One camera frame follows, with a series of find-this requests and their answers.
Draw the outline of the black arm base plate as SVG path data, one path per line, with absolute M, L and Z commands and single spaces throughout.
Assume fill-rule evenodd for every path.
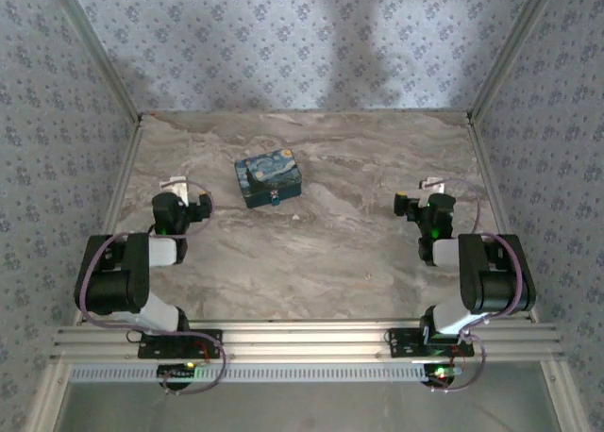
M 218 359 L 220 351 L 208 339 L 198 336 L 141 336 L 138 358 L 140 359 Z
M 426 337 L 419 328 L 390 328 L 384 339 L 391 357 L 473 357 L 472 344 L 458 338 Z

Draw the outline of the starry night tin box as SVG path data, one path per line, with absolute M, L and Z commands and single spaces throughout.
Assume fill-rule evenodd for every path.
M 280 203 L 302 194 L 302 174 L 291 149 L 237 160 L 234 170 L 248 208 L 271 205 L 272 191 L 278 192 Z

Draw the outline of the aluminium mounting rail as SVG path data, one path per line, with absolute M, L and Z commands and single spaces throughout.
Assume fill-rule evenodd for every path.
M 385 333 L 416 328 L 419 321 L 208 321 L 193 327 L 221 329 L 227 357 L 235 363 L 381 363 L 390 358 Z M 527 315 L 477 327 L 490 362 L 549 361 L 564 358 L 554 324 Z M 125 362 L 137 359 L 138 346 L 126 333 L 91 324 L 66 326 L 53 337 L 50 357 L 63 362 Z

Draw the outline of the aluminium table side rail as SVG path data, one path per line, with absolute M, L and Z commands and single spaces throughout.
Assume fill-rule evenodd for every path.
M 138 122 L 133 127 L 133 131 L 126 146 L 124 159 L 117 174 L 113 193 L 109 201 L 109 207 L 101 230 L 101 233 L 104 235 L 113 235 L 119 221 L 119 214 L 122 209 L 126 188 L 142 137 L 141 122 L 142 115 L 139 116 Z
M 468 119 L 468 132 L 475 151 L 482 184 L 486 191 L 489 205 L 489 212 L 483 211 L 482 206 L 478 207 L 480 217 L 478 218 L 476 230 L 479 234 L 509 234 L 512 232 L 512 229 L 509 218 L 504 210 L 502 196 L 495 182 L 495 174 L 490 164 L 482 137 L 471 119 Z

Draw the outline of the controller board with led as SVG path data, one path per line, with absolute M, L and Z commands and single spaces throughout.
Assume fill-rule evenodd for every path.
M 455 365 L 425 364 L 424 372 L 426 380 L 423 384 L 434 390 L 448 390 L 457 375 L 461 374 L 461 368 Z
M 168 390 L 184 390 L 192 384 L 196 366 L 194 363 L 161 364 L 156 370 L 160 384 Z

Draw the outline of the aluminium corner leg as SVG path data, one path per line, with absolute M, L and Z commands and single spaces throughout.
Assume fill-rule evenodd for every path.
M 541 362 L 552 405 L 562 432 L 592 432 L 566 361 Z
M 70 375 L 71 365 L 68 363 L 56 361 L 47 364 L 27 414 L 24 432 L 54 431 Z

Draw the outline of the aluminium frame post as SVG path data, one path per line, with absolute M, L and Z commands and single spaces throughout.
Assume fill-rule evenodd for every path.
M 480 86 L 472 106 L 468 109 L 468 121 L 471 125 L 477 125 L 483 119 L 550 1 L 526 0 L 520 8 L 508 36 L 495 57 L 494 65 Z
M 117 105 L 131 123 L 137 124 L 139 122 L 139 112 L 130 98 L 125 83 L 114 68 L 108 52 L 96 35 L 85 9 L 81 6 L 79 0 L 58 1 L 84 47 L 92 57 L 99 74 L 113 94 Z

